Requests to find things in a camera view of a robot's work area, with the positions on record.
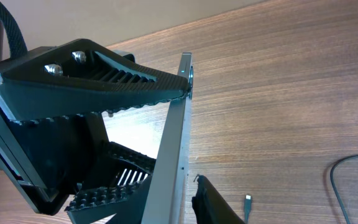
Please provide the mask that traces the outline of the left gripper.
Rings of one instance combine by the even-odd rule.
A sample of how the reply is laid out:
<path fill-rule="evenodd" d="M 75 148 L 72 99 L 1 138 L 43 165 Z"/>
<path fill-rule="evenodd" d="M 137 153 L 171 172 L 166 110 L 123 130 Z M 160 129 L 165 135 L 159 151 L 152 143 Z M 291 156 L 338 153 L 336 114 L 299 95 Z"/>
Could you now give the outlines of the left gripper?
<path fill-rule="evenodd" d="M 102 143 L 108 140 L 105 125 L 94 113 L 190 93 L 188 52 L 177 74 L 139 65 L 130 54 L 88 39 L 5 60 L 0 63 L 0 170 L 36 213 L 54 215 L 76 194 L 65 208 L 72 223 L 106 217 L 108 223 L 140 223 L 156 159 L 116 142 Z"/>

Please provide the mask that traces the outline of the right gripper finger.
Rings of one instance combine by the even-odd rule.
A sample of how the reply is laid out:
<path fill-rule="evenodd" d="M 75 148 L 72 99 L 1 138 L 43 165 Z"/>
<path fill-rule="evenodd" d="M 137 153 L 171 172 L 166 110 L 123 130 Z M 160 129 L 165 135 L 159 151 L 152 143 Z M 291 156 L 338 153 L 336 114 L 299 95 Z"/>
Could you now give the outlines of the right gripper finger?
<path fill-rule="evenodd" d="M 197 175 L 197 191 L 192 197 L 192 209 L 197 224 L 244 224 L 204 175 Z"/>

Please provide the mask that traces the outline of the blue screen Galaxy smartphone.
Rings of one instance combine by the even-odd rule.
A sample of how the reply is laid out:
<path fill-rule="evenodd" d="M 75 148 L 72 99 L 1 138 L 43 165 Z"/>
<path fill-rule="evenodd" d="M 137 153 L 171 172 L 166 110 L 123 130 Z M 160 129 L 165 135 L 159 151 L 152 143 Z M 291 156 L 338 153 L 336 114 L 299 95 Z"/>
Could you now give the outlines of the blue screen Galaxy smartphone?
<path fill-rule="evenodd" d="M 182 53 L 177 75 L 187 79 L 189 90 L 183 98 L 170 102 L 142 224 L 179 222 L 188 175 L 193 94 L 192 53 Z"/>

